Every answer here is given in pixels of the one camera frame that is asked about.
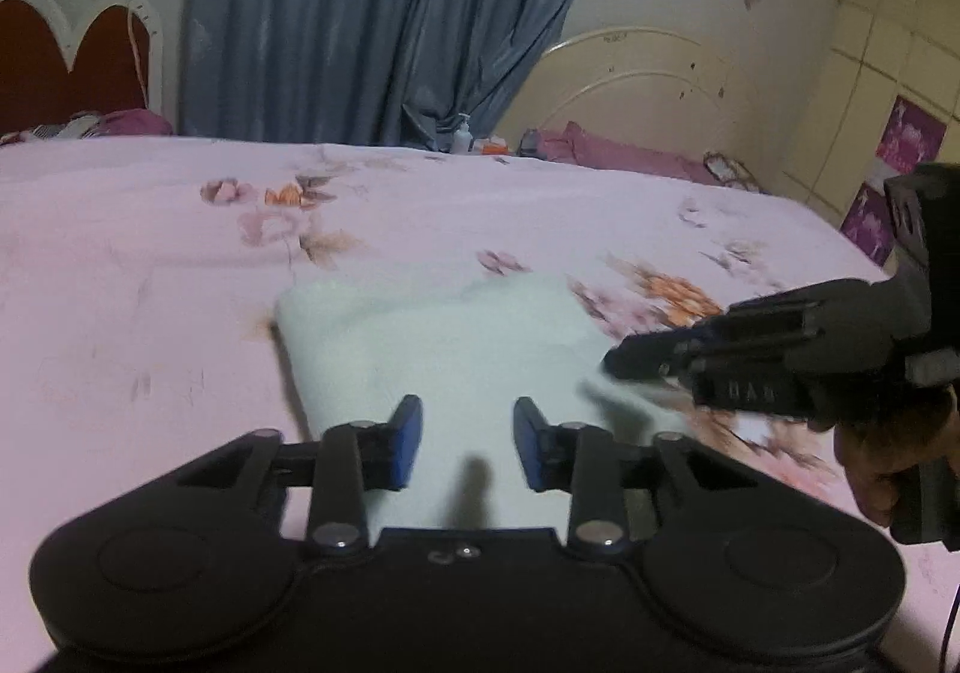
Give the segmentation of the person's right hand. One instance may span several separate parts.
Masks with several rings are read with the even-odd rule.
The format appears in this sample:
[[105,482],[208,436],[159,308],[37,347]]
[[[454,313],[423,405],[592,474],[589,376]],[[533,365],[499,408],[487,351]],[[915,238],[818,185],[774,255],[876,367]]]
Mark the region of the person's right hand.
[[952,400],[946,421],[932,434],[905,430],[895,439],[880,430],[864,429],[857,434],[850,426],[837,424],[833,450],[859,512],[869,522],[887,528],[900,499],[893,476],[939,460],[946,460],[953,475],[958,475],[957,400]]

